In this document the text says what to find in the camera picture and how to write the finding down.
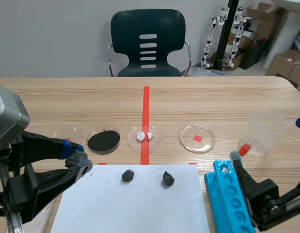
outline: white rock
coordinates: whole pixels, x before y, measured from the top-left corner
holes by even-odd
[[[145,139],[145,133],[142,132],[142,131],[138,132],[138,133],[137,133],[137,139],[138,139],[139,141],[143,141],[143,140]]]
[[[151,139],[154,137],[154,135],[152,133],[147,133],[148,135],[148,140],[151,141]]]

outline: cardboard box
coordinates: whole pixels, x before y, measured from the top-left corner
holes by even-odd
[[[214,52],[213,56],[212,56],[212,63],[214,63],[214,60],[216,59],[216,55],[217,55],[217,52]],[[234,63],[234,67],[233,68],[231,68],[231,67],[225,67],[224,66],[224,62],[223,62],[223,66],[222,67],[224,69],[226,69],[226,70],[234,70],[234,69],[236,69],[238,66],[240,66],[241,60],[243,58],[243,55],[244,55],[244,53],[242,53],[241,55],[235,57],[235,59],[233,60],[233,63]]]
[[[294,64],[300,59],[300,53],[294,50],[279,53],[272,60],[266,76],[278,76],[288,79],[295,87],[300,86],[300,66]]]
[[[273,38],[279,27],[285,9],[280,8],[273,13],[266,13],[265,11],[271,6],[270,4],[260,2],[256,10],[253,8],[247,9],[248,17],[259,20],[256,39],[266,38],[266,40],[269,40]]]
[[[234,38],[235,38],[235,34],[230,33],[230,34],[229,34],[229,37],[228,37],[228,42],[227,42],[227,44],[228,44],[228,45],[232,45],[232,44],[233,44],[233,41],[234,41]],[[249,46],[252,44],[252,42],[253,42],[252,39],[249,39],[249,38],[246,37],[246,36],[242,36],[238,48],[239,48],[239,49],[246,50],[247,47],[249,47]]]

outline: wooden table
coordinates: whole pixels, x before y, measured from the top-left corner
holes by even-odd
[[[86,152],[94,164],[140,164],[140,153],[127,141],[129,131],[142,124],[143,87],[150,86],[150,124],[163,136],[160,148],[150,153],[150,164],[197,163],[210,231],[215,232],[204,175],[214,160],[227,160],[237,149],[250,113],[267,109],[279,113],[289,129],[265,156],[246,156],[244,166],[260,182],[272,178],[280,194],[300,181],[300,93],[278,77],[176,77],[176,78],[5,78],[0,84],[19,94],[31,122],[30,132],[52,137],[63,128],[77,127],[87,136],[100,126],[116,127],[121,145],[109,155]],[[214,148],[205,154],[186,150],[179,133],[188,125],[201,124],[216,137]],[[63,168],[64,162],[37,162],[38,172]],[[60,197],[56,199],[46,232],[50,232]],[[0,218],[0,233],[6,232]],[[268,232],[300,233],[300,215]]]

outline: black powder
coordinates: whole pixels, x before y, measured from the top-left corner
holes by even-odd
[[[87,146],[99,154],[111,153],[116,150],[120,141],[120,135],[113,130],[103,131],[93,135],[87,142]]]

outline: red tape line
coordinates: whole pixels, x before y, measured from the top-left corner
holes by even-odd
[[[142,131],[147,135],[150,124],[150,87],[143,88]],[[140,165],[149,165],[149,141],[141,142]]]

